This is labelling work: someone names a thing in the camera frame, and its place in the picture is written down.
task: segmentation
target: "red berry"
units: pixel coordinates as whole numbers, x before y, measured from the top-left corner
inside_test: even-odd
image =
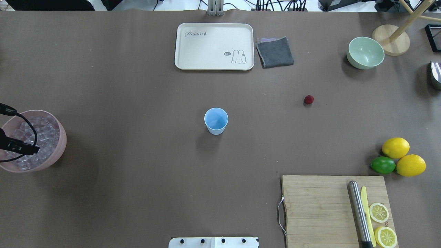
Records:
[[[307,95],[307,96],[305,97],[305,100],[304,100],[303,102],[306,103],[306,104],[311,104],[311,103],[314,102],[314,97],[311,96],[311,95]]]

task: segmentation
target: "mint green bowl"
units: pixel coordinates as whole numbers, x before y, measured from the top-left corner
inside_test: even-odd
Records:
[[[375,40],[369,37],[357,37],[349,43],[346,56],[355,68],[366,70],[381,64],[385,52]]]

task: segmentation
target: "white floor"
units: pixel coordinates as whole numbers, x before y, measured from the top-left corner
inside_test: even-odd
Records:
[[[255,8],[256,0],[249,0],[251,3],[245,0],[224,0],[224,10],[234,9],[236,6],[241,10],[251,10]],[[305,0],[306,1],[306,9],[308,11],[321,11],[319,8],[318,0]],[[95,10],[106,10],[101,0],[89,0],[89,2],[93,5]],[[277,3],[277,0],[272,0],[274,10],[281,11],[280,5]],[[411,5],[413,7],[419,0],[411,0]],[[127,9],[141,9],[141,10],[153,10],[157,3],[157,0],[123,0],[118,6],[115,7],[114,11],[121,11]],[[281,2],[282,8],[285,8],[288,2]],[[336,12],[376,12],[375,10],[375,2],[359,2],[356,4],[351,4],[343,8],[339,8],[333,11]],[[161,10],[194,10],[194,9],[206,10],[207,6],[200,2],[200,0],[164,0],[163,2],[158,1],[158,4],[155,8],[156,11]],[[7,0],[0,0],[0,10],[14,10],[11,6],[8,5]]]

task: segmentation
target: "knife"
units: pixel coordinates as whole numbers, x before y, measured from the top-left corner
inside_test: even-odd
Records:
[[[367,193],[366,193],[366,187],[361,187],[361,202],[363,204],[363,210],[366,215],[367,220],[367,228],[369,229],[369,235],[370,235],[370,241],[372,242],[372,246],[377,246],[377,243],[374,238],[374,229],[372,228],[372,221],[370,220],[370,214],[369,214],[369,204],[367,203]]]
[[[363,248],[373,248],[370,241],[370,234],[367,228],[366,216],[363,211],[363,204],[361,202],[360,192],[358,190],[358,184],[356,181],[350,181],[348,184],[349,191],[352,197],[352,206],[357,218],[357,224],[361,235],[361,243]]]

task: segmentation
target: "lemon slice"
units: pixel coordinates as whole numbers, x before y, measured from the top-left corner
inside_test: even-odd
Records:
[[[379,223],[384,223],[389,219],[389,211],[386,206],[381,203],[373,203],[369,207],[370,217]]]
[[[375,240],[383,248],[394,248],[397,244],[396,233],[387,226],[379,226],[374,232]]]

